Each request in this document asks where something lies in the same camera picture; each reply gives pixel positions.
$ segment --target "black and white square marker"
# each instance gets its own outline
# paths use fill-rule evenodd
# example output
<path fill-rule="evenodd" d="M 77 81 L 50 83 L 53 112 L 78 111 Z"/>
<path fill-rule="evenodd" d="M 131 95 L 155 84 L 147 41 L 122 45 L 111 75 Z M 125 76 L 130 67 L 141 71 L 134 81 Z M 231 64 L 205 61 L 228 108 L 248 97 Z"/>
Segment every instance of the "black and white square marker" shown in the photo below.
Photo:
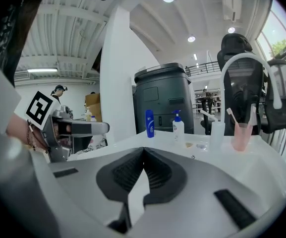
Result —
<path fill-rule="evenodd" d="M 55 98 L 37 92 L 26 111 L 26 117 L 39 129 L 43 129 L 48 116 L 58 104 Z"/>

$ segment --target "green tree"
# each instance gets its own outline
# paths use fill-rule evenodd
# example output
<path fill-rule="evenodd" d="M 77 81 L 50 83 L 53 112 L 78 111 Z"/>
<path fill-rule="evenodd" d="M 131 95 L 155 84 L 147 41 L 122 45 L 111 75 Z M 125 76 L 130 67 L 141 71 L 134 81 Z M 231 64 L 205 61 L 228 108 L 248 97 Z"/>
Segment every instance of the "green tree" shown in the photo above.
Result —
<path fill-rule="evenodd" d="M 274 58 L 274 55 L 276 56 L 277 54 L 279 54 L 284 48 L 286 47 L 286 40 L 282 40 L 280 42 L 276 42 L 274 44 L 272 44 L 272 51 L 270 51 L 270 55 L 272 58 Z"/>

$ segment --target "chair backrest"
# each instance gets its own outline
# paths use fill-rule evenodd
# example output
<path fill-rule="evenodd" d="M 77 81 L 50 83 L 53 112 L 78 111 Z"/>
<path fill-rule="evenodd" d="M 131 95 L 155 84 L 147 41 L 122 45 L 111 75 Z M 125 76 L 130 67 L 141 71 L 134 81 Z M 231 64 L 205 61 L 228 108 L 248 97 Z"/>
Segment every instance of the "chair backrest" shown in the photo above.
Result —
<path fill-rule="evenodd" d="M 269 61 L 268 64 L 274 73 L 283 104 L 281 109 L 274 109 L 274 91 L 270 78 L 268 77 L 265 97 L 265 113 L 268 122 L 268 133 L 272 133 L 275 130 L 286 128 L 286 61 L 274 59 Z"/>
<path fill-rule="evenodd" d="M 240 34 L 227 34 L 223 37 L 221 51 L 218 53 L 220 70 L 233 56 L 240 53 L 251 53 L 248 40 Z M 225 78 L 226 109 L 231 108 L 238 123 L 248 123 L 251 107 L 256 107 L 256 122 L 252 135 L 258 135 L 261 121 L 258 113 L 259 100 L 263 84 L 263 66 L 256 60 L 243 58 L 233 62 L 228 68 Z M 225 114 L 225 135 L 234 135 L 234 120 Z"/>

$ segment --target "pink cup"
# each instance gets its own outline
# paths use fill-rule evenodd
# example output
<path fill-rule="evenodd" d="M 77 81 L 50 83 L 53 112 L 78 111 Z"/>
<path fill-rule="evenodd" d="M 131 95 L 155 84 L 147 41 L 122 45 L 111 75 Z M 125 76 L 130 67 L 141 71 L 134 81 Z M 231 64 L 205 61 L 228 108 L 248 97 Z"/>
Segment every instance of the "pink cup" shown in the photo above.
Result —
<path fill-rule="evenodd" d="M 247 123 L 236 123 L 234 127 L 234 138 L 232 146 L 236 151 L 243 152 L 252 134 L 252 125 Z"/>

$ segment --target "blue tube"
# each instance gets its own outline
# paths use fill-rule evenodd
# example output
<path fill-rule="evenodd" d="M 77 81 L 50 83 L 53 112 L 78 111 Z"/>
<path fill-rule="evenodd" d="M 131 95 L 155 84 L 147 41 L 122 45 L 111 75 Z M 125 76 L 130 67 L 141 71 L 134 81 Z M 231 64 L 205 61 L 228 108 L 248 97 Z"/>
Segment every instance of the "blue tube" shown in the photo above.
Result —
<path fill-rule="evenodd" d="M 145 112 L 145 124 L 148 137 L 154 137 L 154 113 L 152 110 Z"/>

